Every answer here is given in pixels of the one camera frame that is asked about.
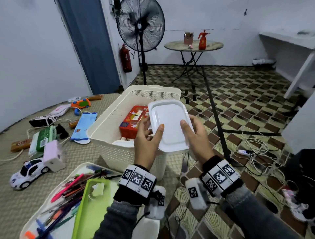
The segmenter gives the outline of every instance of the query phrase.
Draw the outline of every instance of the white table leg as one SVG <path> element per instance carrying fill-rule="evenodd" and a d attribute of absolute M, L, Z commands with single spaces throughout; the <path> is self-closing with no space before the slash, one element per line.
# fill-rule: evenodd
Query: white table leg
<path fill-rule="evenodd" d="M 312 63 L 315 60 L 315 51 L 312 51 L 310 53 L 310 55 L 307 57 L 307 59 L 305 60 L 303 66 L 301 67 L 301 69 L 299 70 L 298 74 L 296 75 L 296 77 L 294 78 L 293 82 L 291 83 L 289 89 L 287 90 L 287 92 L 284 94 L 284 97 L 286 99 L 290 98 L 290 96 L 295 92 L 295 90 L 298 88 L 302 77 L 304 75 L 304 73 L 306 71 L 308 71 L 308 69 L 311 67 Z"/>

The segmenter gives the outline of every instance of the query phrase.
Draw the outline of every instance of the red box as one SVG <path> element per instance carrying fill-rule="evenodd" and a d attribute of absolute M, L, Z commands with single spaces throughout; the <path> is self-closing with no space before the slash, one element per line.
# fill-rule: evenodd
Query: red box
<path fill-rule="evenodd" d="M 147 106 L 134 106 L 124 121 L 119 126 L 121 137 L 128 139 L 135 139 L 138 132 L 138 126 L 141 119 L 149 116 L 149 109 Z"/>

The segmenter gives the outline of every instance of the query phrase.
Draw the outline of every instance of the pink marker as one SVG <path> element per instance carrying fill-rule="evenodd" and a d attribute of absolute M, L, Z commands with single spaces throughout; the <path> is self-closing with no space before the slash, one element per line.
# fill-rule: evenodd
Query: pink marker
<path fill-rule="evenodd" d="M 76 184 L 76 183 L 80 180 L 80 178 L 82 178 L 83 176 L 84 176 L 84 174 L 82 173 L 82 174 L 81 174 L 79 177 L 77 177 L 72 183 L 70 183 L 69 186 L 65 187 L 63 190 L 61 190 L 60 192 L 58 192 L 58 193 L 51 199 L 50 202 L 54 202 L 54 201 L 56 201 L 57 199 L 59 199 L 65 191 L 67 191 L 69 188 L 71 188 L 72 185 Z"/>

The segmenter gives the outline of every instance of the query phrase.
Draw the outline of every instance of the white toy police car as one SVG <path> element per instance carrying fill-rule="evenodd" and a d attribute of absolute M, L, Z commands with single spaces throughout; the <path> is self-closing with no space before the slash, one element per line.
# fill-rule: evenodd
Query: white toy police car
<path fill-rule="evenodd" d="M 44 165 L 42 159 L 38 158 L 25 162 L 21 171 L 12 175 L 10 179 L 11 187 L 18 190 L 25 189 L 40 175 L 47 173 L 49 168 Z"/>

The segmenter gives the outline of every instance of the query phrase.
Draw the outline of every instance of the blue door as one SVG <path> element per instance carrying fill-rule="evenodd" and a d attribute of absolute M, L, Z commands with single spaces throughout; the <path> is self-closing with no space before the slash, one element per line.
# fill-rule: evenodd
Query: blue door
<path fill-rule="evenodd" d="M 120 85 L 100 0 L 58 0 L 72 41 L 94 94 Z"/>

